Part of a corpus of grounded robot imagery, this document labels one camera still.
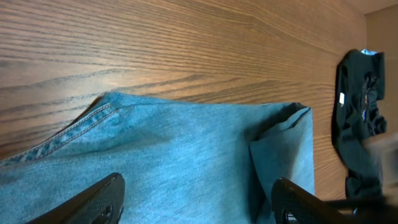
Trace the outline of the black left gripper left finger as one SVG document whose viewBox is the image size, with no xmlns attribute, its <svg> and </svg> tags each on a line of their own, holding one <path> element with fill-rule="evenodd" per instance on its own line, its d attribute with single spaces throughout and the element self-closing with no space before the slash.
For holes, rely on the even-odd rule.
<svg viewBox="0 0 398 224">
<path fill-rule="evenodd" d="M 116 224 L 124 195 L 125 180 L 114 172 L 29 224 Z"/>
</svg>

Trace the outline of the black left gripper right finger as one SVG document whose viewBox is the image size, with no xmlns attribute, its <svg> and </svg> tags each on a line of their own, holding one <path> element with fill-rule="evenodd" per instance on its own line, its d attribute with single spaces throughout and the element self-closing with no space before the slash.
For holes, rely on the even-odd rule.
<svg viewBox="0 0 398 224">
<path fill-rule="evenodd" d="M 271 205 L 277 224 L 349 224 L 353 217 L 340 213 L 286 178 L 278 178 L 271 191 Z"/>
</svg>

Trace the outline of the light blue denim jeans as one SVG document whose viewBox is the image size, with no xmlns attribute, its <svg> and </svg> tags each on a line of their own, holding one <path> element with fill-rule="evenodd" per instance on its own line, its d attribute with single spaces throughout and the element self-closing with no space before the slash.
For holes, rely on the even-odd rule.
<svg viewBox="0 0 398 224">
<path fill-rule="evenodd" d="M 315 191 L 312 109 L 105 94 L 1 161 L 1 222 L 28 222 L 113 172 L 126 182 L 122 223 L 274 223 L 277 178 Z"/>
</svg>

